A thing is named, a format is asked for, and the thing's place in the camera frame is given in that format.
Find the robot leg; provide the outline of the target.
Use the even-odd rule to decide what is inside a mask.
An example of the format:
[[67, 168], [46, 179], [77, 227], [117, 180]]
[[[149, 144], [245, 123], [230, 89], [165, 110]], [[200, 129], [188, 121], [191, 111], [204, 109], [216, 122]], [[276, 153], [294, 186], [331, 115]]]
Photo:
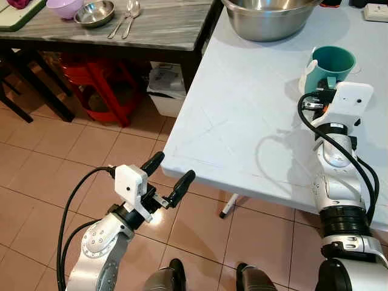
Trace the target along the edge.
[[268, 275], [252, 264], [236, 267], [236, 291], [278, 291]]
[[158, 269], [145, 281], [143, 291], [186, 291], [185, 268], [177, 258], [166, 268]]

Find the robot left leg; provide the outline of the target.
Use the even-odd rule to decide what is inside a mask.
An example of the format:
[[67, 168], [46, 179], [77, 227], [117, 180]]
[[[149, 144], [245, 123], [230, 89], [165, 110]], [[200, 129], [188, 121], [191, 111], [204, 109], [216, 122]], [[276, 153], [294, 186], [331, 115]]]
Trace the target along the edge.
[[145, 281], [143, 291], [186, 291], [185, 268], [177, 258], [166, 268], [158, 269]]

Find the green tray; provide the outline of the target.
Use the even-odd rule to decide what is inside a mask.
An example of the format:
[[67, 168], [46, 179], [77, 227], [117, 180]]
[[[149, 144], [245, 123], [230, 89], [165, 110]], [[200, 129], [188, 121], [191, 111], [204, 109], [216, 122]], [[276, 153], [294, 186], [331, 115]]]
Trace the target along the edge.
[[31, 0], [23, 9], [14, 8], [7, 0], [0, 0], [0, 32], [14, 32], [24, 27], [46, 6], [47, 0]]

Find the large steel mixing bowl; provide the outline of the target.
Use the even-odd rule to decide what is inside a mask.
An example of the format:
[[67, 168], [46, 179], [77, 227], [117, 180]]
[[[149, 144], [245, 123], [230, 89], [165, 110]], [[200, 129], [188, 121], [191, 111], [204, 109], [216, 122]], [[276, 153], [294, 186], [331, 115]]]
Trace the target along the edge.
[[280, 41], [301, 30], [322, 0], [221, 0], [230, 25], [247, 41]]

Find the red plastic stool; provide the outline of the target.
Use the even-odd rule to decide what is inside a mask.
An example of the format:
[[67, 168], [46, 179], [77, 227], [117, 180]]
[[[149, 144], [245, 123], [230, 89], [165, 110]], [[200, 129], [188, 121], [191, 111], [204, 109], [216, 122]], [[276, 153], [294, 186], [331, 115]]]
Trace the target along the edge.
[[[120, 127], [131, 124], [130, 115], [147, 94], [124, 61], [74, 53], [61, 53], [58, 60], [67, 85], [92, 120]], [[121, 83], [130, 88], [127, 101], [120, 101], [112, 88]]]

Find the steel spoon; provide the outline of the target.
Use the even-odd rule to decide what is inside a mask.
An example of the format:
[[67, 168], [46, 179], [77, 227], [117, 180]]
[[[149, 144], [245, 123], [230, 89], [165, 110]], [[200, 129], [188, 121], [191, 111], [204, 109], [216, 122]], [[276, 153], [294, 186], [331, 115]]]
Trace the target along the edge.
[[125, 31], [122, 34], [122, 39], [127, 39], [127, 37], [130, 34], [130, 30], [134, 22], [134, 19], [136, 19], [136, 17], [138, 17], [139, 14], [141, 14], [141, 11], [142, 11], [142, 8], [141, 8], [141, 5], [139, 4], [139, 0], [132, 0], [128, 8], [129, 22], [127, 24], [127, 28], [125, 28]]

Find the white plastic bin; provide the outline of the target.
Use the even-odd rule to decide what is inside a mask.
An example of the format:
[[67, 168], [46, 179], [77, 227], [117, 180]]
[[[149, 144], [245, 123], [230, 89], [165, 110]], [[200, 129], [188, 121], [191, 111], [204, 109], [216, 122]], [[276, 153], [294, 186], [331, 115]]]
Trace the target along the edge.
[[161, 115], [176, 118], [186, 98], [182, 69], [178, 64], [150, 63], [152, 69], [148, 75], [147, 94]]

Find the small steel bowl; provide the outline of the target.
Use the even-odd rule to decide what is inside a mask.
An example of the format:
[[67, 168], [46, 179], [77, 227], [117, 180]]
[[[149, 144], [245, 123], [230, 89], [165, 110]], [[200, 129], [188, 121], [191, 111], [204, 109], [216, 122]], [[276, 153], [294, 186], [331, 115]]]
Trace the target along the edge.
[[115, 5], [111, 0], [98, 0], [81, 6], [74, 16], [81, 27], [97, 28], [110, 22], [115, 14]]

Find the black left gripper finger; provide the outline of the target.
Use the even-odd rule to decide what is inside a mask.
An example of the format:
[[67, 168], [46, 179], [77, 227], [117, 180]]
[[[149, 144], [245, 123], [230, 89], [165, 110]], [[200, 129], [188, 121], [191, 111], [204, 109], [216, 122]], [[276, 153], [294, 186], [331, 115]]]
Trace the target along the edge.
[[186, 192], [189, 190], [189, 187], [195, 178], [196, 172], [189, 170], [185, 175], [183, 175], [182, 178], [180, 178], [180, 180], [178, 180], [178, 182], [173, 187], [173, 191], [167, 197], [167, 208], [175, 208], [178, 206], [178, 203], [186, 195]]
[[152, 177], [153, 172], [157, 170], [164, 160], [164, 156], [163, 152], [156, 152], [140, 169], [147, 174], [147, 177]]

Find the white folding table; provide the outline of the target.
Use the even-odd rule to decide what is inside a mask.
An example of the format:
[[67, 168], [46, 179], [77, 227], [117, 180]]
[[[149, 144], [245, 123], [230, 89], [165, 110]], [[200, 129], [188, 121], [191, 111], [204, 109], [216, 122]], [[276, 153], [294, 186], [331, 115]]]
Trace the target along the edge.
[[374, 94], [355, 128], [357, 153], [380, 177], [372, 227], [388, 229], [388, 25], [346, 5], [314, 9], [297, 34], [275, 42], [242, 39], [222, 12], [164, 147], [164, 173], [226, 192], [318, 213], [310, 184], [318, 163], [299, 119], [298, 80], [312, 50], [344, 48], [356, 66], [347, 80]]

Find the teal plastic cup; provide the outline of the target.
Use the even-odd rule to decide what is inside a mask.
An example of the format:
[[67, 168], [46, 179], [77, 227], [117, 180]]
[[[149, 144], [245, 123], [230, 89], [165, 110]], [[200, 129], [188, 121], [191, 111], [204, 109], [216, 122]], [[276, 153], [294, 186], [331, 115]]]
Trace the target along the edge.
[[337, 84], [346, 80], [355, 64], [355, 56], [344, 48], [336, 46], [314, 48], [310, 59], [303, 67], [298, 89], [302, 94], [316, 89], [326, 89], [327, 76], [335, 76]]

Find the white power strip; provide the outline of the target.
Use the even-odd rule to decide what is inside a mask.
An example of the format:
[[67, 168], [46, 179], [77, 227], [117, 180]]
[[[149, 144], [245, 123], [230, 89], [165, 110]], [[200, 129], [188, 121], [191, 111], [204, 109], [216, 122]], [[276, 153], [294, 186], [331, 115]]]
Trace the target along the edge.
[[369, 3], [363, 9], [363, 18], [372, 22], [388, 22], [388, 5]]

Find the robot right leg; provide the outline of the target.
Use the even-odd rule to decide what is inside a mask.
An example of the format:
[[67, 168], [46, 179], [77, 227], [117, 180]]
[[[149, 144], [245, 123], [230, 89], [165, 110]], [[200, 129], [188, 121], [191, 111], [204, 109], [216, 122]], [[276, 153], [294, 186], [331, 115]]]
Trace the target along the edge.
[[252, 264], [236, 267], [236, 291], [278, 291], [268, 275]]

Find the dark marble-top table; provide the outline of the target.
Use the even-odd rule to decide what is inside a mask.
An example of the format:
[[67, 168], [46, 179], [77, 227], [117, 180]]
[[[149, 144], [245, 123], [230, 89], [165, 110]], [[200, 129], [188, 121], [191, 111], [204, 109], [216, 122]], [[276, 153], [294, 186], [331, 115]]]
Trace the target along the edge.
[[84, 28], [45, 9], [15, 32], [0, 32], [0, 60], [35, 90], [65, 122], [75, 115], [17, 58], [13, 49], [82, 53], [106, 58], [136, 58], [179, 64], [186, 89], [192, 85], [203, 47], [210, 39], [224, 4], [221, 0], [139, 0], [141, 14], [127, 38], [109, 39], [122, 19], [127, 0], [111, 0], [115, 18], [99, 28]]

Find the purple plastic bowl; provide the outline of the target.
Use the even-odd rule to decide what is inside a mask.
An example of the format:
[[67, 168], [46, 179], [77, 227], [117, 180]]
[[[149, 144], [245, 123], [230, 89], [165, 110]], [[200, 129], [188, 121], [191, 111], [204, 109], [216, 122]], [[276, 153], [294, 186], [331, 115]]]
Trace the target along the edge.
[[61, 19], [73, 19], [85, 0], [47, 0], [46, 6]]

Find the dark red item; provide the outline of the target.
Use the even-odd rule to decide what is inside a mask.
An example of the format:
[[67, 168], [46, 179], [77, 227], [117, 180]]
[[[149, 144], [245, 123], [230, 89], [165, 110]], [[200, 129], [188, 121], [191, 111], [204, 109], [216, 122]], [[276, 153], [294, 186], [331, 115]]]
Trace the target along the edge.
[[2, 4], [0, 4], [0, 10], [8, 7], [14, 7], [16, 9], [25, 9], [28, 5], [30, 5], [31, 0], [0, 0]]

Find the steel fork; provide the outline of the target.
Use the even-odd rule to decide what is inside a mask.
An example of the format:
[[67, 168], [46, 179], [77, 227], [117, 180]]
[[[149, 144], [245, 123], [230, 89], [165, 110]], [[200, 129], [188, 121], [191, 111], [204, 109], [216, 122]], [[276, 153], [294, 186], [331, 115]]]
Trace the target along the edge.
[[113, 39], [113, 37], [116, 35], [119, 28], [121, 27], [122, 23], [124, 23], [125, 20], [130, 19], [130, 17], [132, 16], [132, 11], [133, 11], [134, 6], [135, 6], [134, 0], [127, 0], [127, 7], [125, 8], [125, 15], [124, 15], [124, 17], [122, 17], [122, 19], [119, 20], [118, 24], [113, 29], [113, 31], [111, 31], [111, 33], [109, 33], [109, 35], [108, 35], [109, 39]]

